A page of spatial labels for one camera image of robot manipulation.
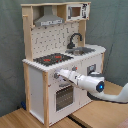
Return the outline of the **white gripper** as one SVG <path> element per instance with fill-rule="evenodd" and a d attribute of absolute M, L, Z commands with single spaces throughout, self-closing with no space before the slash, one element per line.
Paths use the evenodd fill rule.
<path fill-rule="evenodd" d="M 61 76 L 64 80 L 66 80 L 71 85 L 77 88 L 80 87 L 79 80 L 80 80 L 81 74 L 77 73 L 76 71 L 69 71 L 69 70 L 61 69 L 58 72 L 58 75 Z"/>

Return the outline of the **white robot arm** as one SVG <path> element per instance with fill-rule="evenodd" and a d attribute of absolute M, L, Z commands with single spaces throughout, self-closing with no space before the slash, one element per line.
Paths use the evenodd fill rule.
<path fill-rule="evenodd" d="M 112 103 L 128 103 L 128 83 L 122 88 L 118 95 L 104 93 L 104 79 L 92 76 L 85 76 L 76 71 L 61 69 L 58 75 L 63 77 L 71 85 L 87 91 L 91 100 L 106 101 Z"/>

